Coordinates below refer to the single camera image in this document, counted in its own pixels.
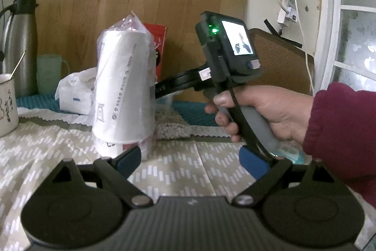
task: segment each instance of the black tape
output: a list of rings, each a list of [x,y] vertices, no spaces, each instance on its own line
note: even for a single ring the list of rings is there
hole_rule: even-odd
[[[285,37],[281,37],[278,32],[273,28],[273,26],[269,23],[269,21],[266,19],[264,20],[264,24],[266,25],[266,27],[268,27],[269,31],[271,32],[272,35],[274,36],[277,36],[277,37],[280,37],[282,40],[294,45],[295,47],[299,48],[299,49],[302,49],[303,45],[298,43],[298,42],[295,42],[293,40],[289,40]]]

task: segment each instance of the red package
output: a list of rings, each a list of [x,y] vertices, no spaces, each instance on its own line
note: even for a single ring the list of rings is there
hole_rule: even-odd
[[[156,52],[157,52],[157,67],[155,70],[155,74],[157,75],[158,82],[160,82],[161,71],[162,71],[163,47],[164,47],[164,42],[166,39],[167,28],[165,26],[155,25],[155,24],[144,23],[144,25],[154,37],[154,42],[155,42]]]

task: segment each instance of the teal mat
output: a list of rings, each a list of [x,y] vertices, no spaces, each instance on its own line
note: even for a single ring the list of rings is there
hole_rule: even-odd
[[[17,99],[17,106],[27,109],[48,109],[58,113],[68,113],[61,111],[59,100],[55,100],[54,94],[33,95]],[[195,126],[216,126],[215,116],[205,113],[205,103],[174,101],[172,107],[190,125]]]

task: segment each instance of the fingernail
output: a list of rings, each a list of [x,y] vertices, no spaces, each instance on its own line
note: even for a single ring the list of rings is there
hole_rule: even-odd
[[[219,94],[214,97],[213,101],[216,105],[220,106],[226,103],[226,96],[224,94]]]

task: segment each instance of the gray rubber grip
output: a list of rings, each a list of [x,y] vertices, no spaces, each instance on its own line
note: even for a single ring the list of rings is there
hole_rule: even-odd
[[[214,88],[204,90],[204,95],[207,99],[213,101],[217,95]],[[229,111],[225,107],[217,106],[218,110],[225,113],[232,120]],[[241,106],[241,111],[251,127],[253,133],[256,135],[260,143],[269,152],[275,152],[279,147],[279,140],[275,137],[270,129],[268,121],[254,108],[249,106]]]

